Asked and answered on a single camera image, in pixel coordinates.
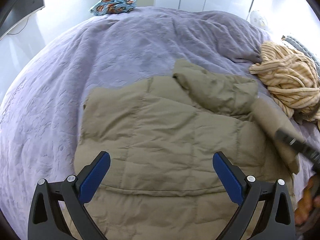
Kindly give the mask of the person's right hand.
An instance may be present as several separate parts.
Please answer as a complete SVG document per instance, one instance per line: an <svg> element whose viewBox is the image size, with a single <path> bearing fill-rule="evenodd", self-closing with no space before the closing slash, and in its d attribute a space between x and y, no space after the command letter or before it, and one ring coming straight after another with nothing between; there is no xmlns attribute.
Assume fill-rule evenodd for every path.
<svg viewBox="0 0 320 240"><path fill-rule="evenodd" d="M305 189L303 190L303 196L299 200L297 209L295 210L295 224L300 226L304 224L310 215L313 208L319 207L319 196L313 198L311 194L311 188L314 185L316 175L312 176Z"/></svg>

